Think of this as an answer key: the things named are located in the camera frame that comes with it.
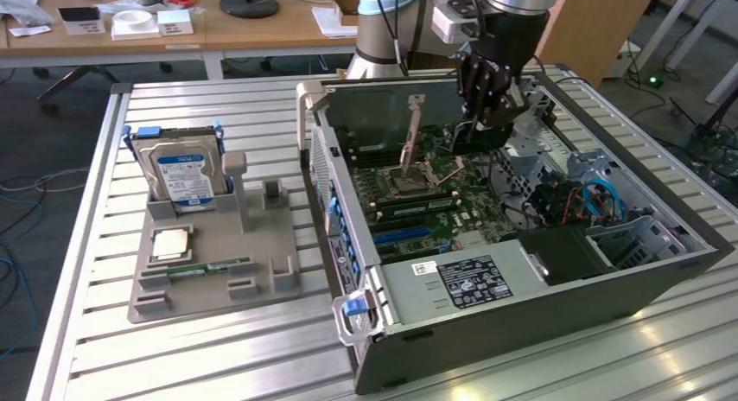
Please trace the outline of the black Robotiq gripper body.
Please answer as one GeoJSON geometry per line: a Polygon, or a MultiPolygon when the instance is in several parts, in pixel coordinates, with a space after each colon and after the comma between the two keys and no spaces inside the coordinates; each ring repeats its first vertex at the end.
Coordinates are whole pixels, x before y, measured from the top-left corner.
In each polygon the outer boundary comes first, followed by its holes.
{"type": "Polygon", "coordinates": [[[496,12],[483,16],[486,35],[471,43],[471,52],[480,58],[508,66],[519,75],[532,59],[547,26],[547,12],[532,16],[496,12]]]}

